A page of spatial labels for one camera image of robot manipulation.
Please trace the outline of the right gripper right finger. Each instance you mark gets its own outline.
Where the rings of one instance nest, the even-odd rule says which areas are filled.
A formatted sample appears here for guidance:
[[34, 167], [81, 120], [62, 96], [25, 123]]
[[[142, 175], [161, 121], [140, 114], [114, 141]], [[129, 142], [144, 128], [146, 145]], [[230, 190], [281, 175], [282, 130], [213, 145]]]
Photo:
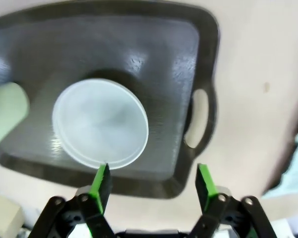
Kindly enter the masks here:
[[202, 215], [188, 238], [212, 238], [220, 225], [229, 225], [239, 238], [274, 238], [269, 219], [255, 196], [240, 201], [219, 192], [205, 164], [197, 165], [195, 187]]

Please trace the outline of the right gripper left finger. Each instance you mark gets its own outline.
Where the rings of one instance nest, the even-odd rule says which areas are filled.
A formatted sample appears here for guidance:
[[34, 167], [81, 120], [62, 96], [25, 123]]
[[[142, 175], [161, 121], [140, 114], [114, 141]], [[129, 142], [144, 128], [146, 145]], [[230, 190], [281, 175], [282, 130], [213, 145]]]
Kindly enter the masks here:
[[113, 238], [115, 233], [104, 217], [112, 189], [108, 164], [102, 164], [91, 186], [66, 201], [51, 197], [32, 229], [33, 238], [68, 238], [79, 224], [86, 224], [93, 238]]

